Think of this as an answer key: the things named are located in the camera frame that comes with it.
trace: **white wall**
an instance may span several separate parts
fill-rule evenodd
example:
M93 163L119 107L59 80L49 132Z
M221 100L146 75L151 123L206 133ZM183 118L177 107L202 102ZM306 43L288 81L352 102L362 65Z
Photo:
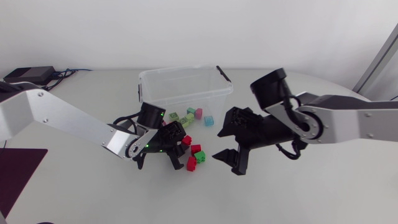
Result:
M0 76L16 67L278 68L352 88L396 0L1 0Z

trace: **block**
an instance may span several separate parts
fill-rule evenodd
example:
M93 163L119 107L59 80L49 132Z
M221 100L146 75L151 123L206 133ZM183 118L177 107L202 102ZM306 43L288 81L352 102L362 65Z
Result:
M191 113L191 114L195 114L195 111L196 111L196 110L193 109L193 108L188 108L188 109L187 109L187 114L190 114L190 113Z
M187 146L190 146L192 143L192 138L191 136L185 136L182 140L181 140L182 144L186 144Z
M189 113L185 115L185 118L188 120L190 124L192 124L193 120L195 119L195 115L193 115L193 113Z
M200 145L191 145L191 154L192 156L201 151L201 146Z
M176 112L170 113L169 118L171 121L178 121L180 118L178 117L178 114Z
M197 166L197 159L193 156L190 156L187 162L187 170L193 172L196 169L196 166Z
M205 126L212 126L214 125L214 120L212 116L205 116Z
M201 164L202 162L205 162L206 160L206 154L203 151L195 153L193 156L197 159L197 163Z
M198 108L198 109L195 111L195 118L196 118L196 119L201 119L202 113L203 113L203 110L202 110L201 108Z
M182 119L180 119L180 120L179 120L179 123L182 124L182 127L183 127L183 128L188 127L189 124L190 124L187 118L182 118Z

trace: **light blue block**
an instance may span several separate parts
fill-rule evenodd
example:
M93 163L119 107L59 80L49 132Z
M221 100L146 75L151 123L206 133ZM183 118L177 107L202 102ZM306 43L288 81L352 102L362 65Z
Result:
M212 126L214 125L214 120L212 116L205 116L205 126Z

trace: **green block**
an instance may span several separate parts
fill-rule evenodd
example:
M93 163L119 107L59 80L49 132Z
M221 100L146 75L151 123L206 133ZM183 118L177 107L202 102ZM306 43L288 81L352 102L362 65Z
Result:
M185 115L185 118L187 118L188 122L191 124L195 120L195 115L193 115L193 113L189 113Z
M179 123L182 124L182 127L183 127L183 128L186 128L186 127L189 126L189 121L188 121L187 118L182 118L182 119L180 119L180 120L179 120Z
M206 160L206 154L203 151L197 152L193 156L195 156L195 158L197 159L198 164L205 162Z
M195 114L195 111L196 111L196 110L193 109L193 108L188 108L188 109L187 109L187 114L190 114L190 113L191 113L191 114Z
M170 113L169 118L171 121L178 121L180 118L178 117L178 114L176 112Z

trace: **maroon mat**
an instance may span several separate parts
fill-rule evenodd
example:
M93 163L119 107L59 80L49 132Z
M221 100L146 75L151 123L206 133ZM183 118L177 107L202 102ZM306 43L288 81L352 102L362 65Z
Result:
M7 217L46 149L0 149L0 211Z

